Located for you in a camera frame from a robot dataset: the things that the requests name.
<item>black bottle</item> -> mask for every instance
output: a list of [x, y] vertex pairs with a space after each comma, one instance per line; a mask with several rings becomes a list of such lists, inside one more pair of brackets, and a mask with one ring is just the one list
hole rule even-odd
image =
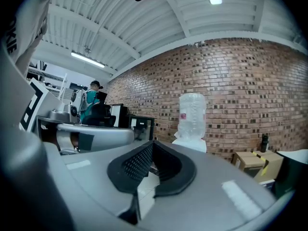
[[269, 137], [267, 135], [263, 135], [261, 143], [261, 152], [267, 151], [268, 148], [269, 148]]

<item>white label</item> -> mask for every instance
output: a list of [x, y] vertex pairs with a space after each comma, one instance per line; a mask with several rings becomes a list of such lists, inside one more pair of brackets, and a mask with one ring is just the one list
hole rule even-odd
[[131, 125], [130, 125], [130, 128], [131, 129], [134, 129], [134, 127], [137, 125], [137, 119], [132, 119], [131, 120]]
[[77, 163], [67, 164], [66, 167], [67, 167], [67, 169], [72, 170], [72, 169], [84, 167], [84, 166], [87, 166], [87, 165], [90, 165], [90, 164], [91, 163], [90, 163], [89, 160], [84, 160], [84, 161], [77, 162]]
[[26, 114], [25, 114], [25, 117], [24, 117], [24, 121], [27, 122], [28, 118], [29, 118], [29, 116], [28, 116], [28, 114], [26, 113]]
[[236, 166], [237, 168], [239, 168], [240, 164], [241, 164], [241, 160], [237, 158], [237, 159], [236, 159], [235, 166]]
[[262, 209], [234, 181], [224, 182], [221, 187], [246, 221], [262, 214]]

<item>brick wall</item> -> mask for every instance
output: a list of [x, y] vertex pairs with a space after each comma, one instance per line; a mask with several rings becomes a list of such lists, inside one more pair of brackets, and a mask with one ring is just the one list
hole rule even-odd
[[289, 47], [250, 39], [217, 39], [165, 52], [107, 85], [107, 103], [155, 118], [154, 138], [174, 141], [179, 96], [207, 100], [207, 150], [231, 159], [260, 147], [308, 148], [308, 59]]

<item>cardboard box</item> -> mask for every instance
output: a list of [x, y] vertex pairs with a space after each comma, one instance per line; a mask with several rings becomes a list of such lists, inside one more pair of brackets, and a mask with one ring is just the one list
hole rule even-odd
[[232, 163], [257, 182], [277, 178], [283, 157], [271, 151], [236, 152]]
[[255, 180], [257, 182], [275, 180], [281, 168], [283, 157], [271, 151], [255, 151], [254, 153], [257, 154], [260, 159], [265, 160], [265, 167], [258, 172], [255, 176]]
[[241, 171], [254, 178], [264, 167], [265, 162], [251, 152], [236, 152], [232, 163]]

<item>shelf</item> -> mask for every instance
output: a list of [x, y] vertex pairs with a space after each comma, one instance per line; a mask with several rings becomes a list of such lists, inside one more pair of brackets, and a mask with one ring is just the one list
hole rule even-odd
[[49, 78], [49, 79], [58, 80], [58, 81], [61, 81], [61, 82], [65, 78], [65, 77], [61, 77], [61, 76], [57, 76], [57, 75], [48, 74], [45, 71], [37, 69], [37, 68], [34, 68], [34, 67], [29, 67], [28, 68], [28, 73], [31, 73], [31, 74], [34, 74], [34, 75], [43, 76], [43, 77], [46, 77], [46, 78]]

